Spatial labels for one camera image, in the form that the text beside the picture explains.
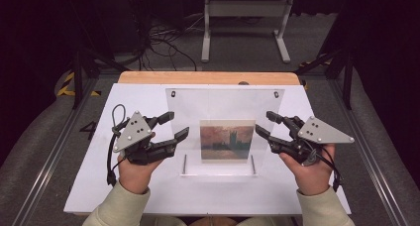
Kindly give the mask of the white metal stand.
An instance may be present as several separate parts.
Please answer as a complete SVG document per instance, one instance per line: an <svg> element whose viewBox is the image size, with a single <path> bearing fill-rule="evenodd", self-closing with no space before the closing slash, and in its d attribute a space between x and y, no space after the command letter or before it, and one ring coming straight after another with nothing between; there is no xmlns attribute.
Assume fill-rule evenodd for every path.
<svg viewBox="0 0 420 226"><path fill-rule="evenodd" d="M201 61L210 60L211 45L211 17L270 17L280 18L281 24L274 30L277 48L284 63L290 63L290 55L284 42L284 32L290 16L294 0L205 0L204 1L204 35L202 43Z"/></svg>

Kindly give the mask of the black metal stand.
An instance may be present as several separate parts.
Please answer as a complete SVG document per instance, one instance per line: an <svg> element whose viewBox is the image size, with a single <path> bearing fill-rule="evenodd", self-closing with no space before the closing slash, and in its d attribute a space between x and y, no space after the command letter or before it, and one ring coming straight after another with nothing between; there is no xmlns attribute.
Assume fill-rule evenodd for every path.
<svg viewBox="0 0 420 226"><path fill-rule="evenodd" d="M85 91L83 90L82 75L83 71L86 72L87 77L97 78L100 74L99 64L95 62L96 59L102 61L106 66L114 68L120 72L128 71L126 67L115 62L114 60L105 57L104 55L82 47L78 49L73 57L72 71L74 73L74 87L75 95L73 102L73 109L77 109L81 104Z"/></svg>
<svg viewBox="0 0 420 226"><path fill-rule="evenodd" d="M328 53L327 55L331 58L331 62L325 70L324 74L328 79L337 79L341 72L344 73L342 99L345 103L345 106L351 110L351 91L354 68L353 53L349 50L336 50ZM294 73L296 75L302 75L317 66L311 64L303 68L298 67Z"/></svg>

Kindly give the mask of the aluminium floor rail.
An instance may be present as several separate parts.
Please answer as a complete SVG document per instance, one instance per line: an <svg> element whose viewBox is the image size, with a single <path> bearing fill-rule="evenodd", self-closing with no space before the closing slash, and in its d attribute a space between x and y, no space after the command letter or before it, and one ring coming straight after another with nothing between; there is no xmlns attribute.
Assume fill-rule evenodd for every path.
<svg viewBox="0 0 420 226"><path fill-rule="evenodd" d="M93 88L97 83L97 79L88 79L84 88L85 94L79 100L79 104L75 109L72 109L64 122L64 125L54 142L52 150L46 159L43 167L37 175L37 178L28 193L24 203L22 204L19 213L15 217L12 226L27 226L32 217L36 207L38 206L52 176L55 168L64 151L70 133L73 130L77 119L79 118Z"/></svg>
<svg viewBox="0 0 420 226"><path fill-rule="evenodd" d="M350 124L352 132L356 138L355 143L358 147L358 151L392 225L410 226L370 150L368 141L365 138L353 111L347 107L343 100L343 92L339 83L336 80L329 80L328 83L335 98L339 102L342 111L344 112L347 122Z"/></svg>

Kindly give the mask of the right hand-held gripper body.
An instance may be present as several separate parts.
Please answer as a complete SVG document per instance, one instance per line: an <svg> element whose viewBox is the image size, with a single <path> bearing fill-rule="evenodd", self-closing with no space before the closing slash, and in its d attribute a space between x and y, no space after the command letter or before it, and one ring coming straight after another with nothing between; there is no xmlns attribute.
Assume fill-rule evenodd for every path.
<svg viewBox="0 0 420 226"><path fill-rule="evenodd" d="M311 166L322 159L322 151L327 144L350 144L355 139L335 127L311 116L290 141L270 135L271 151L275 154L286 153L302 166Z"/></svg>

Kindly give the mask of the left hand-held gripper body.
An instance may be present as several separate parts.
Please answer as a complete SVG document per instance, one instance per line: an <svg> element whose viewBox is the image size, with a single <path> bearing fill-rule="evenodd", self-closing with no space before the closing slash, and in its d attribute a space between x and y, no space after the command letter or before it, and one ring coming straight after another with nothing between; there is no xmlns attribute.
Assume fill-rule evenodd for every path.
<svg viewBox="0 0 420 226"><path fill-rule="evenodd" d="M175 148L163 141L153 143L153 129L147 123L148 117L136 111L131 118L113 128L116 142L112 152L119 153L131 164L146 166L174 156Z"/></svg>

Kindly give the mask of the painting print card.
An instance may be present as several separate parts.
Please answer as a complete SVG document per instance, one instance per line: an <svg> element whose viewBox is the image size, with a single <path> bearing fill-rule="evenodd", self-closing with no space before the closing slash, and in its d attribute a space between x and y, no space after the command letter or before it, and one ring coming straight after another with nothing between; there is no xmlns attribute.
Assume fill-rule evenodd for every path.
<svg viewBox="0 0 420 226"><path fill-rule="evenodd" d="M255 120L201 120L200 155L203 164L245 164Z"/></svg>

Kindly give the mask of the white table board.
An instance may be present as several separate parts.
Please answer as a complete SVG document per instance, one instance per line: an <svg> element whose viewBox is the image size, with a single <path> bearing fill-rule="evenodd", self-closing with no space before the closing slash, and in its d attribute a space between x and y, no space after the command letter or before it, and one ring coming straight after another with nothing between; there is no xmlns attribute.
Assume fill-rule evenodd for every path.
<svg viewBox="0 0 420 226"><path fill-rule="evenodd" d="M116 142L113 128L139 111L148 117L168 109L169 88L277 88L284 91L281 116L298 116L306 122L313 115L307 95L300 85L218 85L218 84L123 84L113 85L97 130L76 176L64 206L67 213L91 212L109 193L106 173L116 164L119 153L112 152ZM156 127L156 141L171 140L176 132L171 121ZM284 124L273 123L270 134L290 141ZM287 215L300 211L294 194L296 186L286 166L273 155L268 145L259 173L255 176L182 176L177 158L164 161L154 172L152 196L146 211L155 215Z"/></svg>

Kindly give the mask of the person's right hand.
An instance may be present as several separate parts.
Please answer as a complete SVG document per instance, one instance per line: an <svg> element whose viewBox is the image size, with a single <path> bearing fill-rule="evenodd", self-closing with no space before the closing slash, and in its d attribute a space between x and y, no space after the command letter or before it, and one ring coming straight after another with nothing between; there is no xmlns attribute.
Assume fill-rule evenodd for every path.
<svg viewBox="0 0 420 226"><path fill-rule="evenodd" d="M293 173L302 194L306 196L318 195L330 188L329 180L333 170L326 163L320 161L304 167L286 153L281 153L279 157Z"/></svg>

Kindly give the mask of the clear acrylic photo frame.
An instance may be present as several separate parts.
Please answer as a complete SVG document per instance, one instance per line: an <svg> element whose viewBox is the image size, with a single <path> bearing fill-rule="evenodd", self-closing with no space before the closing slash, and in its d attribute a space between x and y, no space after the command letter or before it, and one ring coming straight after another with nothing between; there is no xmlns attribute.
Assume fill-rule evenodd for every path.
<svg viewBox="0 0 420 226"><path fill-rule="evenodd" d="M171 128L189 128L188 137L178 145L179 174L182 176L255 176L263 164L268 143L255 129L250 154L245 164L203 164L200 155L201 120L255 120L267 130L273 123L267 111L278 111L284 91L277 88L169 88L168 109L174 113Z"/></svg>

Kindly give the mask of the person's left hand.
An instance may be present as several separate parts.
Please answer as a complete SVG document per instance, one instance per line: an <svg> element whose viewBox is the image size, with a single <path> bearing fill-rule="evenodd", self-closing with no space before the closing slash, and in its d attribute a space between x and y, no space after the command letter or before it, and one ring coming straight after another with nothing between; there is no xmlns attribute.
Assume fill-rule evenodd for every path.
<svg viewBox="0 0 420 226"><path fill-rule="evenodd" d="M153 172L162 163L162 160L153 162L146 166L131 164L118 156L119 182L128 191L135 194L144 194L148 188Z"/></svg>

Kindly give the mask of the wooden table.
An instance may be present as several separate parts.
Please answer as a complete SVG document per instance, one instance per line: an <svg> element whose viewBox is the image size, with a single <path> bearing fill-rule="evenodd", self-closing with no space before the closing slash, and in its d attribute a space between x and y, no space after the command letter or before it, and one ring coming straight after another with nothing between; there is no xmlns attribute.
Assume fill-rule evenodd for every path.
<svg viewBox="0 0 420 226"><path fill-rule="evenodd" d="M299 85L293 72L124 71L119 83Z"/></svg>

